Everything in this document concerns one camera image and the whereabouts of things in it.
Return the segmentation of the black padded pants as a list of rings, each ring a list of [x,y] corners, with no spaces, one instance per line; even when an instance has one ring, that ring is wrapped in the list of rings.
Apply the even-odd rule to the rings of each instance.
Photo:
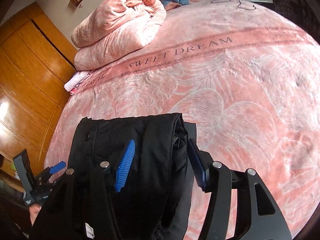
[[[196,125],[180,113],[83,118],[31,239],[183,239]]]

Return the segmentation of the folded white pink towel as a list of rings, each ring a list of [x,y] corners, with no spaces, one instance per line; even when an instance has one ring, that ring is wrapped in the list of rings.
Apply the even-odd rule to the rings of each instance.
[[[83,70],[83,71],[79,71],[76,72],[72,78],[65,83],[64,85],[64,89],[67,92],[72,91],[74,88],[78,87],[78,85],[80,85],[80,83],[82,83],[82,81],[84,81],[86,78],[88,78],[91,74],[90,70]]]

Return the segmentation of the pink Sweet Dream bedspread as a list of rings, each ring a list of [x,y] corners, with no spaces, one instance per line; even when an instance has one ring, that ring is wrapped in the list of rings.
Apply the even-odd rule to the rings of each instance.
[[[66,103],[46,166],[67,161],[83,117],[182,113],[197,145],[255,169],[297,235],[319,204],[319,44],[245,0],[173,9],[141,50],[94,71]]]

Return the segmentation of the wooden wardrobe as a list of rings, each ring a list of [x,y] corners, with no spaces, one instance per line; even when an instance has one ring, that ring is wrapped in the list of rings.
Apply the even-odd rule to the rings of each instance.
[[[26,150],[42,171],[50,141],[69,99],[76,49],[37,3],[1,26],[1,155],[3,171]]]

